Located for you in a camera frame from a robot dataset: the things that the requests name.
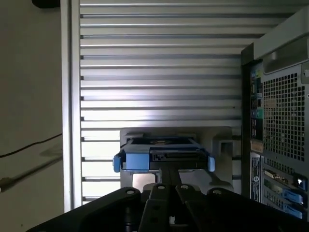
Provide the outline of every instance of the wire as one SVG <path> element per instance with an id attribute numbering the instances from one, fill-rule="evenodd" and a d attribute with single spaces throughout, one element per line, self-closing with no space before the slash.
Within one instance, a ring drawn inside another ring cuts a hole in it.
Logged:
<path id="1" fill-rule="evenodd" d="M 48 138 L 48 139 L 45 139 L 45 140 L 42 140 L 42 141 L 38 141 L 38 142 L 35 142 L 35 143 L 32 143 L 32 144 L 29 144 L 29 145 L 27 145 L 27 146 L 25 146 L 25 147 L 22 147 L 22 148 L 20 148 L 20 149 L 18 149 L 18 150 L 16 150 L 16 151 L 12 151 L 12 152 L 10 152 L 10 153 L 4 154 L 4 155 L 0 155 L 0 158 L 4 158 L 4 157 L 8 157 L 8 156 L 14 155 L 14 154 L 16 154 L 16 153 L 18 153 L 18 152 L 20 152 L 20 151 L 26 150 L 27 148 L 32 147 L 32 146 L 35 146 L 35 145 L 38 145 L 38 144 L 46 143 L 46 142 L 48 142 L 48 141 L 50 141 L 50 140 L 53 140 L 53 139 L 55 139 L 55 138 L 57 138 L 57 137 L 59 137 L 59 136 L 61 136 L 61 135 L 62 135 L 62 133 L 57 134 L 57 135 L 55 135 L 55 136 L 53 136 L 53 137 L 50 137 L 50 138 Z"/>

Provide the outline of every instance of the ventilation grille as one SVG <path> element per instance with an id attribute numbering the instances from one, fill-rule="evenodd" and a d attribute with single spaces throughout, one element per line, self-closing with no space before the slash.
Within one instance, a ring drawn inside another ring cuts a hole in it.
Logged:
<path id="1" fill-rule="evenodd" d="M 305 161 L 305 87 L 297 74 L 264 82 L 264 149 Z"/>
<path id="2" fill-rule="evenodd" d="M 272 159 L 265 158 L 264 162 L 265 162 L 265 164 L 272 166 L 276 169 L 279 169 L 279 170 L 281 170 L 285 173 L 288 173 L 288 174 L 293 174 L 295 172 L 294 168 L 290 168 L 289 166 L 281 164 L 281 163 L 274 161 Z"/>
<path id="3" fill-rule="evenodd" d="M 264 197 L 269 199 L 271 202 L 273 202 L 275 205 L 277 205 L 280 209 L 283 209 L 283 201 L 278 199 L 276 196 L 272 195 L 267 190 L 264 190 Z"/>

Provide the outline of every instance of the screw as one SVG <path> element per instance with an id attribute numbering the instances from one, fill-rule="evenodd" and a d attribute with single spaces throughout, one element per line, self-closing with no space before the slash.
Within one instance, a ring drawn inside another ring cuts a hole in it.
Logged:
<path id="1" fill-rule="evenodd" d="M 213 193 L 217 194 L 217 195 L 221 195 L 221 191 L 220 190 L 214 190 Z"/>

